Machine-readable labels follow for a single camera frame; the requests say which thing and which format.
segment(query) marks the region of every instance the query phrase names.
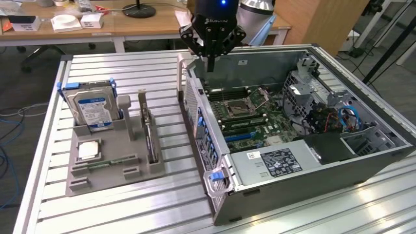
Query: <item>motherboard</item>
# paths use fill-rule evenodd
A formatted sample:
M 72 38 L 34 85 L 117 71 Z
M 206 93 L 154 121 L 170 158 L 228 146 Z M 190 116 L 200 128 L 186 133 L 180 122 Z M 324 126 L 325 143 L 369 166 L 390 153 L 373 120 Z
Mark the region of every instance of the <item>motherboard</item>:
M 209 93 L 210 107 L 230 153 L 290 142 L 297 136 L 266 87 Z

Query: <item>blue hard drive label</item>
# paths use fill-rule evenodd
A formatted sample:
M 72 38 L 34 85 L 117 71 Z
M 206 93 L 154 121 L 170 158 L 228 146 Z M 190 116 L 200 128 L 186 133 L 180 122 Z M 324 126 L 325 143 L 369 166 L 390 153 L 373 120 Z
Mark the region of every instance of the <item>blue hard drive label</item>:
M 110 125 L 109 110 L 105 108 L 106 100 L 102 97 L 77 101 L 86 125 L 100 128 Z
M 260 156 L 273 177 L 284 176 L 302 170 L 289 148 L 272 151 Z

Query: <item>black tube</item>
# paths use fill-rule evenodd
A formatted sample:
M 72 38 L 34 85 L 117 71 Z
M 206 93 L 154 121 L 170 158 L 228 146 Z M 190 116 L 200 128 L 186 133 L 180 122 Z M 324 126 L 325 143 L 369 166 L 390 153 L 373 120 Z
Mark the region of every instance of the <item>black tube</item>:
M 370 78 L 374 76 L 376 72 L 381 68 L 385 61 L 389 59 L 390 55 L 393 54 L 394 50 L 400 46 L 401 42 L 404 41 L 405 37 L 410 34 L 416 27 L 416 16 L 413 17 L 409 25 L 401 32 L 400 36 L 397 37 L 396 41 L 390 45 L 389 49 L 385 51 L 384 55 L 381 56 L 380 60 L 377 61 L 376 65 L 372 67 L 369 73 L 366 74 L 365 78 L 362 79 L 362 83 L 366 84 L 370 80 Z

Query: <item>power supply label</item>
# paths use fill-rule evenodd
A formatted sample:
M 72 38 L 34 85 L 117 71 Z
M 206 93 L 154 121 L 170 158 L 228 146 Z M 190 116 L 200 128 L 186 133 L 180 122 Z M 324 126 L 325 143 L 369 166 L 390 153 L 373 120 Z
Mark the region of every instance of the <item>power supply label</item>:
M 273 177 L 301 171 L 301 166 L 288 148 L 261 154 L 264 164 Z

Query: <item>barcode sticker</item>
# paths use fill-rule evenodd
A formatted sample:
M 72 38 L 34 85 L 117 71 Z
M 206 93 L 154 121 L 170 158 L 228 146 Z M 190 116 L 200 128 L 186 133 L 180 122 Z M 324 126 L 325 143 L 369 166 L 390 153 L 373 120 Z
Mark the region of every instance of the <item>barcode sticker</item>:
M 260 151 L 246 153 L 248 159 L 254 159 L 260 157 Z

